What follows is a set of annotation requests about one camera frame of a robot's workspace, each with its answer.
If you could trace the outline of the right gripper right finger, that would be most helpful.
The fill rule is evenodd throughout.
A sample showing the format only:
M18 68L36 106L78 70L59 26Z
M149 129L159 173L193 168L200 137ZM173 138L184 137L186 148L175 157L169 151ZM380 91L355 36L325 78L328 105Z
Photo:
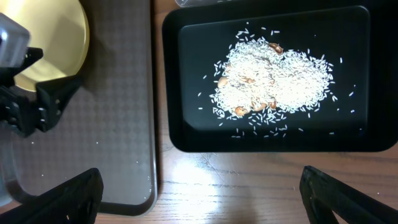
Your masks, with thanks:
M305 166L299 185L310 223L397 223L397 210L344 184L328 174Z

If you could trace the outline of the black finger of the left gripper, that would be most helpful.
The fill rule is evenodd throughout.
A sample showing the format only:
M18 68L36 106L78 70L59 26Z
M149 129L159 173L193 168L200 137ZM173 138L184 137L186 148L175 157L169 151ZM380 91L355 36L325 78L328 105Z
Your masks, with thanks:
M37 128L47 132L58 124L69 101L81 86L80 76L36 83L40 121Z

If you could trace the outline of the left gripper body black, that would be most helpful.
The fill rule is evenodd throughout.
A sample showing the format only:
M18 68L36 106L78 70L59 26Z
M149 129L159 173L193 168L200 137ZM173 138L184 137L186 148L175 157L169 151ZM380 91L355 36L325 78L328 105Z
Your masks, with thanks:
M40 48L28 47L22 65L1 67L1 122L23 137L35 132L40 123L40 111L36 101L17 95L11 90L15 86L14 77L29 68L44 56Z

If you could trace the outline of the yellow round plate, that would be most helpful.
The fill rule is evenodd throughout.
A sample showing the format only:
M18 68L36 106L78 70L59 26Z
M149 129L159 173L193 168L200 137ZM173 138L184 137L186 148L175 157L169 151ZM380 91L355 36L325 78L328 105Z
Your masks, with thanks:
M30 47L44 56L14 77L16 86L35 91L35 84L74 76L85 61L90 28L79 0L1 0L1 13L30 32Z

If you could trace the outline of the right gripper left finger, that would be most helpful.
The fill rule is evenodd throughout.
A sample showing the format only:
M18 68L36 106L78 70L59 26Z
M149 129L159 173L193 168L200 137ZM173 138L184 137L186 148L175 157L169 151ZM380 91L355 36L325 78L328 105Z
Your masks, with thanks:
M1 214L1 224L94 224L103 196L97 168Z

